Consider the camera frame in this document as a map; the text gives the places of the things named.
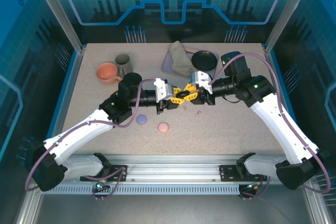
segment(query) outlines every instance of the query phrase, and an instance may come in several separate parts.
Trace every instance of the speckled tabletop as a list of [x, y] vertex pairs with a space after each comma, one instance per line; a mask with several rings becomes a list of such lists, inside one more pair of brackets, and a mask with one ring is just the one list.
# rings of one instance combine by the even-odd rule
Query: speckled tabletop
[[[143, 79], [168, 79], [184, 88], [188, 79], [164, 73], [161, 64], [170, 44], [88, 44], [79, 70], [75, 89], [67, 112], [64, 130], [89, 116], [99, 104], [114, 93], [118, 85], [105, 85], [96, 78], [95, 70], [104, 62], [114, 62], [118, 54], [131, 57], [134, 72]], [[185, 43], [185, 46], [216, 52], [219, 56], [231, 52], [254, 52], [263, 56], [261, 44]], [[246, 58], [252, 75], [270, 80], [267, 67], [254, 58]], [[145, 83], [144, 89], [154, 89]], [[135, 121], [126, 129], [105, 132], [76, 151], [76, 154], [282, 154], [282, 149], [263, 121], [243, 102], [231, 104], [222, 98], [216, 106], [192, 105], [185, 102], [176, 110], [139, 108], [147, 116], [145, 125]], [[158, 131], [161, 122], [169, 124], [166, 133]]]

